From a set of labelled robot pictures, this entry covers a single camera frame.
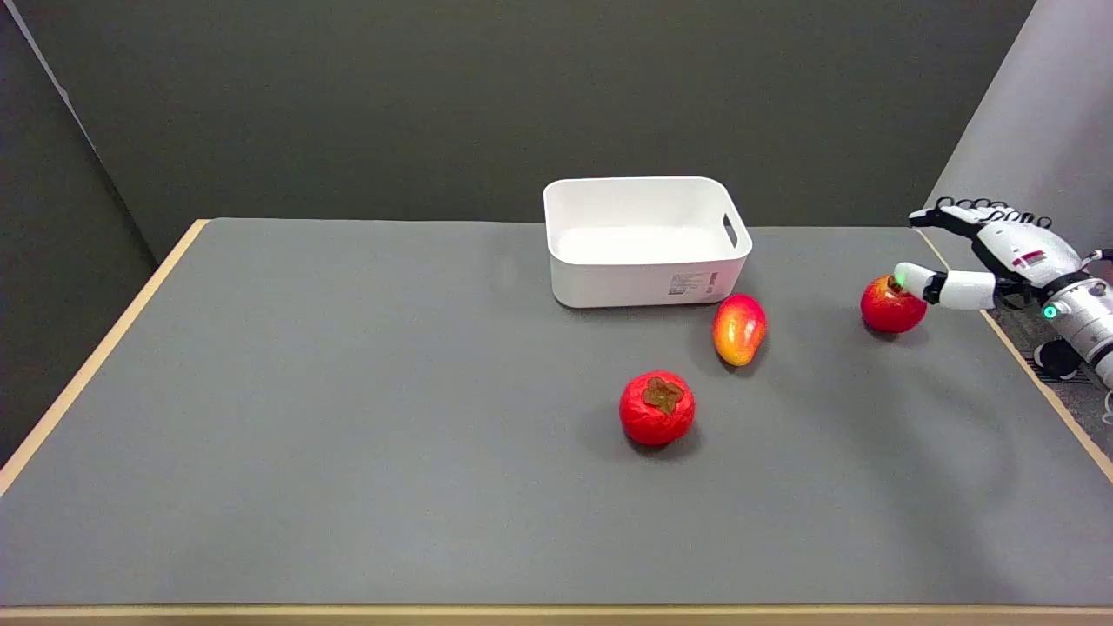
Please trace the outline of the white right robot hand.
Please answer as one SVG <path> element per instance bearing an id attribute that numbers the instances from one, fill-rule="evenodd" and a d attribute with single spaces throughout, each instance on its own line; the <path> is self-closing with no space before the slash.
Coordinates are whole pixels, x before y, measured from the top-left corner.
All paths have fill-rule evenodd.
<path id="1" fill-rule="evenodd" d="M 913 211 L 913 229 L 946 229 L 971 241 L 982 272 L 939 270 L 902 262 L 893 268 L 890 286 L 930 305 L 952 310 L 989 310 L 1009 296 L 1045 303 L 1062 290 L 1084 285 L 1093 296 L 1109 282 L 1089 273 L 1097 252 L 1081 257 L 1050 229 L 1050 219 L 1006 203 L 986 198 L 956 200 L 943 196 L 927 209 Z"/>

